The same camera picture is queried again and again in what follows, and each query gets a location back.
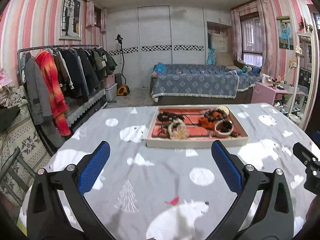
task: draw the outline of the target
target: gray tablecloth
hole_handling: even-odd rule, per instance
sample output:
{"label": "gray tablecloth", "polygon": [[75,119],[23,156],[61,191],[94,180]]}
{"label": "gray tablecloth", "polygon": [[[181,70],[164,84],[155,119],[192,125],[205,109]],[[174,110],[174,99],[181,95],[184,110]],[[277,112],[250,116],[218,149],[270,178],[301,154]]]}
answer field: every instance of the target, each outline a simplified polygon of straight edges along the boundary
{"label": "gray tablecloth", "polygon": [[[247,145],[229,147],[228,151],[258,170],[284,171],[295,231],[300,230],[314,195],[303,188],[305,167],[292,154],[292,147],[300,141],[320,157],[319,149],[271,105],[228,107],[249,135]],[[236,194],[230,192],[210,149],[146,147],[144,138],[155,111],[153,106],[101,109],[64,143],[46,168],[62,170],[93,152],[102,140],[108,141],[110,158],[93,189],[84,196],[113,236],[119,240],[205,239]],[[243,227],[252,220],[260,197],[257,193]],[[60,198],[71,225],[81,229],[65,196],[60,194]]]}

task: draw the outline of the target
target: couple in photo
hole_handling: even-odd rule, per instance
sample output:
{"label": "couple in photo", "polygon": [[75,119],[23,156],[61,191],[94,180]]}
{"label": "couple in photo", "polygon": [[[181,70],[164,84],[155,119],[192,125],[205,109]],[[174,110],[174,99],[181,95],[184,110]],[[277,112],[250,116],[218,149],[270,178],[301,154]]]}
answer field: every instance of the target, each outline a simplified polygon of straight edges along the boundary
{"label": "couple in photo", "polygon": [[64,17],[66,19],[66,35],[65,36],[79,36],[74,30],[74,15],[75,10],[68,3],[66,9],[64,10]]}
{"label": "couple in photo", "polygon": [[281,26],[281,39],[284,39],[284,48],[286,47],[287,49],[290,49],[290,34],[291,34],[291,29],[287,23],[282,24]]}

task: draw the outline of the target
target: red bird print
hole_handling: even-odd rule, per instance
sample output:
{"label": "red bird print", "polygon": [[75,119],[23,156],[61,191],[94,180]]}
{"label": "red bird print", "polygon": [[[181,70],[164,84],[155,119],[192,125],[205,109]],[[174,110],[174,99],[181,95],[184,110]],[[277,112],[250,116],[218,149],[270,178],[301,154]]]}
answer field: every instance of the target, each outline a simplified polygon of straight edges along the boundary
{"label": "red bird print", "polygon": [[175,206],[178,202],[179,202],[179,197],[175,197],[170,202],[165,201],[166,204],[170,204],[170,205],[173,205],[173,206]]}

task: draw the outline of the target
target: chair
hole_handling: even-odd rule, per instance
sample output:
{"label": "chair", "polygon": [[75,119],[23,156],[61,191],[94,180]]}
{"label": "chair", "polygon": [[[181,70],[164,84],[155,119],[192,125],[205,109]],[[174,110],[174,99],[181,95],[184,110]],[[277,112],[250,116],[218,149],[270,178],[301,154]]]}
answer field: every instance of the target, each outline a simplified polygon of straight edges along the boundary
{"label": "chair", "polygon": [[33,169],[30,168],[30,166],[23,160],[23,158],[20,156],[20,148],[17,147],[14,150],[14,153],[6,160],[4,165],[1,168],[0,171],[0,185],[4,186],[6,190],[9,192],[9,194],[17,201],[17,203],[22,206],[23,199],[20,199],[13,191],[12,189],[4,182],[4,178],[7,174],[9,174],[13,180],[15,180],[19,187],[22,188],[24,192],[27,192],[29,187],[23,182],[23,180],[17,175],[17,173],[14,172],[12,169],[12,164],[14,161],[17,160],[20,162],[20,164],[27,170],[27,172],[30,173],[30,175],[34,178],[36,176],[36,173],[33,171]]}

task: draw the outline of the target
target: metal screw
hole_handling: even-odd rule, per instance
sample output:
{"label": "metal screw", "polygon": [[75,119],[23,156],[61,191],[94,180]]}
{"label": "metal screw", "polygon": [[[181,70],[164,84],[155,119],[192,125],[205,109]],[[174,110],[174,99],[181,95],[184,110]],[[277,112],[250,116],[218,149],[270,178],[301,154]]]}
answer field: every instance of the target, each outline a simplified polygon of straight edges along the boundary
{"label": "metal screw", "polygon": [[67,171],[73,171],[76,168],[76,166],[74,166],[73,164],[69,164],[67,166]]}
{"label": "metal screw", "polygon": [[39,170],[38,170],[38,174],[39,174],[39,175],[44,174],[44,168],[39,169]]}
{"label": "metal screw", "polygon": [[246,165],[245,167],[247,169],[247,171],[253,171],[254,170],[254,166],[251,164]]}
{"label": "metal screw", "polygon": [[278,175],[282,175],[282,174],[283,174],[283,171],[282,171],[281,169],[276,169],[276,173],[277,173]]}

